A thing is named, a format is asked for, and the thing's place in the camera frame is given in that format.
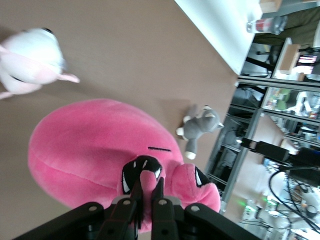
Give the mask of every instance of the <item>brown floor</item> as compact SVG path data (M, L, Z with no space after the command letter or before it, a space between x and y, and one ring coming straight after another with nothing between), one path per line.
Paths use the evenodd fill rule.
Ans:
M55 82L0 101L2 240L68 210L36 185L27 168L28 141L44 116L69 103L111 98L139 107L175 134L194 104L210 105L223 120L237 80L173 0L1 2L0 41L38 27L55 33L68 72L81 83ZM217 135L200 139L200 169ZM177 141L183 149L185 142Z

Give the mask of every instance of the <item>white plush toy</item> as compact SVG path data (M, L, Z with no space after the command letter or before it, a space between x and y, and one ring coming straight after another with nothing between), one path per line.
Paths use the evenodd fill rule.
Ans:
M78 83L62 74L65 65L59 43L47 28L32 28L10 36L0 44L0 81L7 91L0 99L32 93L56 80Z

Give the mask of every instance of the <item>pink plush toy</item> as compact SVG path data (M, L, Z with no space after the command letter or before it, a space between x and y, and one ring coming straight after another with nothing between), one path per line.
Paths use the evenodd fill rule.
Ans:
M202 203L220 209L216 185L183 162L172 135L145 112L115 100L77 102L46 116L31 136L28 161L36 182L72 208L87 202L107 208L140 178L141 232L151 230L151 193L160 177L164 195L178 197L183 208Z
M78 83L72 74L62 74L65 60L58 41L47 28L32 28L15 34L0 45L0 81L7 91L0 99L28 94L58 80Z

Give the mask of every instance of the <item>table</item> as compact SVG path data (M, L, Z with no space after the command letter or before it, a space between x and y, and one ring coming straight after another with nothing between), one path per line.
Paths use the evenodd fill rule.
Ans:
M260 0L175 0L230 68L240 75L255 34L247 22L261 19Z

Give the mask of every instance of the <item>bottle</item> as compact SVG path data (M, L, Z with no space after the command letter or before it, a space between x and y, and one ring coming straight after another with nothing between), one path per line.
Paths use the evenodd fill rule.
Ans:
M246 30L248 33L252 34L270 33L278 35L285 29L287 21L288 16L275 16L248 21L246 24Z

